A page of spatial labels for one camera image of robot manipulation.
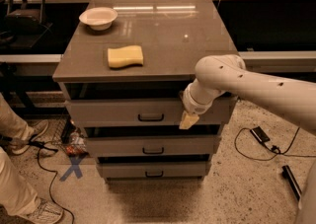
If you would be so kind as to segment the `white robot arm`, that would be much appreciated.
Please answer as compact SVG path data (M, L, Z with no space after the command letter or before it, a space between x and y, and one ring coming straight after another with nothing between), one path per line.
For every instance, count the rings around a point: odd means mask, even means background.
M200 59L195 76L182 94L182 129L197 123L215 99L229 92L316 135L315 83L249 71L235 54Z

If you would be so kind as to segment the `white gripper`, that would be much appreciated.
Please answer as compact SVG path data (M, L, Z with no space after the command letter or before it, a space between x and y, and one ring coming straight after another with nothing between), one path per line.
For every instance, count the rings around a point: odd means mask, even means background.
M198 114L205 113L209 108L209 93L200 84L191 83L182 96L185 111L183 111L180 129L190 129L198 120Z

